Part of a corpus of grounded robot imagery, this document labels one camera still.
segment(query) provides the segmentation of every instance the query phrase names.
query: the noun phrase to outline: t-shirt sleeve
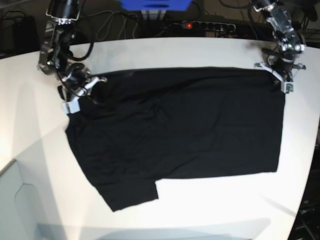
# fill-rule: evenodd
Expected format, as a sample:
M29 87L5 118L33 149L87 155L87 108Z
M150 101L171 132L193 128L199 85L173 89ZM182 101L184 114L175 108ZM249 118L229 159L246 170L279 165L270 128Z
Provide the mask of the t-shirt sleeve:
M113 212L158 199L156 184L151 180L133 180L95 186Z

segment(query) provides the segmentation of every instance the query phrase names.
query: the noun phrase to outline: blue box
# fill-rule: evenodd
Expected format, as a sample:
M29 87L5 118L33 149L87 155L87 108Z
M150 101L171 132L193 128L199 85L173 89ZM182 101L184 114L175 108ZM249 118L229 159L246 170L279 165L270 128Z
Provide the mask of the blue box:
M192 0L121 0L122 7L128 11L169 10L185 11Z

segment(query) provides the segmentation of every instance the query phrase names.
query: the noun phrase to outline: white table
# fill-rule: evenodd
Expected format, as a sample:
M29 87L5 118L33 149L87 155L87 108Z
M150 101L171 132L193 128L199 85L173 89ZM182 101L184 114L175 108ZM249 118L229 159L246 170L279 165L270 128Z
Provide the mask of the white table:
M94 46L87 65L94 74L175 67L253 69L254 63L262 61L261 47L266 44L225 38L109 41ZM88 45L72 48L76 56L87 49ZM159 200L113 213L89 184L69 148L64 133L69 119L56 89L59 82L37 71L38 52L0 60L0 156L17 159L23 181L38 189L47 216L42 227L49 224L59 240L208 235L287 239L316 142L319 56L319 49L307 48L298 59L307 70L299 72L294 93L286 95L275 173L164 179L156 182Z

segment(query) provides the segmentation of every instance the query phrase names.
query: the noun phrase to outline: black t-shirt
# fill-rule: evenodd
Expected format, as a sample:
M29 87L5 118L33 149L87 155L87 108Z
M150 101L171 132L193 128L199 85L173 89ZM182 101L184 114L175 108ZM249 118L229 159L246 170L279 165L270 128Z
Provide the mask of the black t-shirt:
M285 94L271 74L172 68L104 74L70 114L70 147L113 211L158 198L155 181L277 171Z

